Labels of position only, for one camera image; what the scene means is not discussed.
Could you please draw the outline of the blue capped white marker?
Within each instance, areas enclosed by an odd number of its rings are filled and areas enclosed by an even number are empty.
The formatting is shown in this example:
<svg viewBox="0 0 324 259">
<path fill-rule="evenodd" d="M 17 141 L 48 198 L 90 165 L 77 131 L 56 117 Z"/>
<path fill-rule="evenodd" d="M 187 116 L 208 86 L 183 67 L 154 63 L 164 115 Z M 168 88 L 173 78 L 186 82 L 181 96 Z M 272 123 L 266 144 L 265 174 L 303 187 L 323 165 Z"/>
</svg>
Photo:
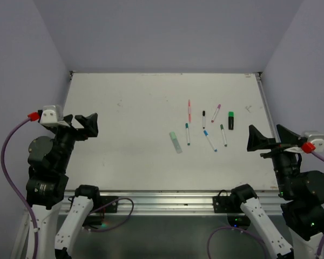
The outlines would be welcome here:
<svg viewBox="0 0 324 259">
<path fill-rule="evenodd" d="M 210 136 L 209 136 L 209 134 L 208 134 L 208 132 L 207 132 L 206 130 L 204 130 L 204 135 L 205 135 L 206 139 L 208 140 L 208 142 L 209 142 L 210 146 L 212 147 L 212 149 L 213 149 L 215 152 L 217 152 L 218 150 L 217 150 L 215 144 L 214 144 L 213 141 L 211 140 L 211 138 L 210 138 Z"/>
</svg>

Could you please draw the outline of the teal capped white marker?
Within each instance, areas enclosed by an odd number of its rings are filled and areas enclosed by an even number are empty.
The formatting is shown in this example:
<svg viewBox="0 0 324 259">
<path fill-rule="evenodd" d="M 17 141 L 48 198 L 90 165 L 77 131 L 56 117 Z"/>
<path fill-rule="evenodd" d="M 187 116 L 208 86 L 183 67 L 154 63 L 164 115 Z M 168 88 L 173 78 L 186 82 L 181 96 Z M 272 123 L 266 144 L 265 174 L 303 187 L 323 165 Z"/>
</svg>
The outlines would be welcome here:
<svg viewBox="0 0 324 259">
<path fill-rule="evenodd" d="M 189 131 L 189 125 L 188 123 L 185 124 L 185 131 L 186 131 L 186 141 L 187 141 L 187 145 L 190 146 L 191 142 L 190 142 L 190 131 Z"/>
</svg>

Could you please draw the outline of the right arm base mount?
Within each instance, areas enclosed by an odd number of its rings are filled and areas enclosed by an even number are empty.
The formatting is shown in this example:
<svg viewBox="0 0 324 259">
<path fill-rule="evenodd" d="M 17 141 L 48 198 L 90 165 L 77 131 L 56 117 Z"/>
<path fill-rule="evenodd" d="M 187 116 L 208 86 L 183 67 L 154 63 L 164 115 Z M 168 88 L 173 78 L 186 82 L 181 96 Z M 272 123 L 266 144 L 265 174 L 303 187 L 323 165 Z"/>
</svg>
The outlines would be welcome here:
<svg viewBox="0 0 324 259">
<path fill-rule="evenodd" d="M 225 214 L 228 224 L 231 227 L 247 230 L 251 225 L 250 219 L 243 213 L 239 206 L 235 205 L 229 193 L 221 190 L 217 195 L 212 197 L 214 213 Z"/>
</svg>

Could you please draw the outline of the black capped white marker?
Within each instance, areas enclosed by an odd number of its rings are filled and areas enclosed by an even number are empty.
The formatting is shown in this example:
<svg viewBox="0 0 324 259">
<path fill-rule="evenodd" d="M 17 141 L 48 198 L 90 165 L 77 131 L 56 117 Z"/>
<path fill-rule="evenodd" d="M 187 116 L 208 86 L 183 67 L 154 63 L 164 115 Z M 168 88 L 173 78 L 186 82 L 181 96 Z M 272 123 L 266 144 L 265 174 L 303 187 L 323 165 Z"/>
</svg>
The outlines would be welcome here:
<svg viewBox="0 0 324 259">
<path fill-rule="evenodd" d="M 203 129 L 206 128 L 206 111 L 205 110 L 202 111 L 202 128 Z"/>
</svg>

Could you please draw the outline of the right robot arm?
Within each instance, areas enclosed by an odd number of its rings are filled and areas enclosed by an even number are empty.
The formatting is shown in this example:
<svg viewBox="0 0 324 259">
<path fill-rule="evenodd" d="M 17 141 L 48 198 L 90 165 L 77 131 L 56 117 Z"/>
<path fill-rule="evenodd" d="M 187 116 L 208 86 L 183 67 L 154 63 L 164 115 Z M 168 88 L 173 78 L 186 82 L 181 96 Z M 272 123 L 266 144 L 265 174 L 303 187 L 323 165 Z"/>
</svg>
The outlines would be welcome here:
<svg viewBox="0 0 324 259">
<path fill-rule="evenodd" d="M 231 190 L 230 206 L 243 212 L 253 223 L 271 258 L 321 258 L 324 245 L 324 173 L 301 171 L 303 154 L 312 154 L 324 161 L 324 134 L 305 131 L 298 135 L 277 125 L 280 141 L 267 138 L 253 125 L 249 126 L 247 151 L 266 150 L 260 156 L 271 159 L 278 184 L 282 216 L 288 227 L 289 244 L 262 208 L 260 200 L 248 185 Z"/>
</svg>

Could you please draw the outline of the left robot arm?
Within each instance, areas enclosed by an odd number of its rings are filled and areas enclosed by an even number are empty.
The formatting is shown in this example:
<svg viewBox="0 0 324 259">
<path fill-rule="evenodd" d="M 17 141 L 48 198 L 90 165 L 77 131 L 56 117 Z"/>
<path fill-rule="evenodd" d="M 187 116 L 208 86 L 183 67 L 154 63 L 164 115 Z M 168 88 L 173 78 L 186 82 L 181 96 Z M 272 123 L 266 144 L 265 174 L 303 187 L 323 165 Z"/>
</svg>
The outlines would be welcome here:
<svg viewBox="0 0 324 259">
<path fill-rule="evenodd" d="M 39 123 L 55 136 L 35 138 L 29 145 L 26 201 L 30 214 L 27 258 L 71 258 L 75 239 L 89 212 L 101 207 L 99 189 L 82 185 L 64 225 L 57 229 L 68 182 L 66 169 L 77 141 L 98 135 L 98 114 L 62 116 L 54 106 L 38 111 Z"/>
</svg>

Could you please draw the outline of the light green highlighter body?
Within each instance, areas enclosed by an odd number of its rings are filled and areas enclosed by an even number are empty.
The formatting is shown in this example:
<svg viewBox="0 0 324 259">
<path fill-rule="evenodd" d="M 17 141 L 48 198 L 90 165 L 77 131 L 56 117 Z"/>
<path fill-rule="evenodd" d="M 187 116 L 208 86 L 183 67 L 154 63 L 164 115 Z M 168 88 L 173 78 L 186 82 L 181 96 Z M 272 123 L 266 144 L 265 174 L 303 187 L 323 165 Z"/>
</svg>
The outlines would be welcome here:
<svg viewBox="0 0 324 259">
<path fill-rule="evenodd" d="M 173 143 L 176 153 L 180 154 L 182 152 L 182 149 L 181 149 L 180 143 L 177 139 L 175 132 L 170 132 L 169 135 L 170 135 L 170 138 L 171 138 L 171 141 Z"/>
</svg>

